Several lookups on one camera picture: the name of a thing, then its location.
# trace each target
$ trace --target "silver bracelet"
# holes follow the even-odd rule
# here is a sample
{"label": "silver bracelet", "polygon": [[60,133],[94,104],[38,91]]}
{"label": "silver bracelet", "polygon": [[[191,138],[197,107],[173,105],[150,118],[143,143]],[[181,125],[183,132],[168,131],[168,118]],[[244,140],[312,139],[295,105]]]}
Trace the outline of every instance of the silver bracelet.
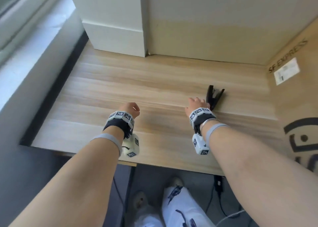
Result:
{"label": "silver bracelet", "polygon": [[220,122],[220,121],[219,121],[218,119],[216,119],[216,118],[207,119],[204,123],[201,124],[201,126],[200,126],[200,132],[202,132],[203,126],[204,126],[208,121],[218,121],[218,122]]}

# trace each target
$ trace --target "shoe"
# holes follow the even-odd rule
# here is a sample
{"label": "shoe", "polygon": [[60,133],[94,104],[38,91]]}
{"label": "shoe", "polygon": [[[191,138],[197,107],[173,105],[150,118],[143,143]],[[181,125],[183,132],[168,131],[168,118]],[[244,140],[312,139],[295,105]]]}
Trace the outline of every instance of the shoe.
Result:
{"label": "shoe", "polygon": [[179,177],[173,177],[169,183],[169,187],[176,187],[176,186],[181,186],[183,187],[183,181]]}
{"label": "shoe", "polygon": [[135,210],[141,209],[143,206],[148,205],[148,200],[144,192],[139,191],[133,197],[133,208]]}

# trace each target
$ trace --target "hand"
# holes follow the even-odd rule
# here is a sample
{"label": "hand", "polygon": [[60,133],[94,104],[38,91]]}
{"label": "hand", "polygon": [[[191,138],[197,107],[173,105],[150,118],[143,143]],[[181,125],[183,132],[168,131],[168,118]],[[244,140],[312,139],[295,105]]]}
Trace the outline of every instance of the hand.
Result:
{"label": "hand", "polygon": [[139,106],[135,102],[128,102],[124,105],[121,105],[119,110],[130,113],[134,119],[140,115]]}
{"label": "hand", "polygon": [[189,98],[189,107],[185,108],[185,114],[189,117],[191,112],[193,112],[194,110],[203,107],[203,108],[210,108],[210,104],[209,103],[205,103],[205,100],[200,100],[198,97],[196,97],[195,99],[193,98]]}

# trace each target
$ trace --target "leg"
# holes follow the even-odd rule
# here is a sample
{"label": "leg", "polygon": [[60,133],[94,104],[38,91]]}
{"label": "leg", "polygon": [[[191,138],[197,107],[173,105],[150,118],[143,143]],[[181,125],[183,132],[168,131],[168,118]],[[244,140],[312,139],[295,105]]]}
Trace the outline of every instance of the leg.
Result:
{"label": "leg", "polygon": [[167,227],[182,227],[184,222],[188,227],[215,227],[179,178],[170,186],[164,190],[162,200],[162,215]]}
{"label": "leg", "polygon": [[143,192],[138,192],[133,199],[133,207],[137,211],[134,227],[163,227],[159,213],[148,204]]}

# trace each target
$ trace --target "wrist tracker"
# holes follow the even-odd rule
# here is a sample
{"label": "wrist tracker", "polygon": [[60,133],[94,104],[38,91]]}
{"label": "wrist tracker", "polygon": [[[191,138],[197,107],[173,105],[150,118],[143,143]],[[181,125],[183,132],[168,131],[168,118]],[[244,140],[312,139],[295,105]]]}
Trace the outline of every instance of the wrist tracker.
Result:
{"label": "wrist tracker", "polygon": [[209,108],[198,108],[190,114],[190,124],[196,134],[201,135],[200,125],[208,119],[216,119],[216,116],[210,111]]}
{"label": "wrist tracker", "polygon": [[131,136],[131,134],[133,134],[134,124],[135,121],[131,114],[124,111],[115,111],[108,117],[103,130],[105,130],[109,126],[117,126],[124,132],[124,139],[128,139]]}

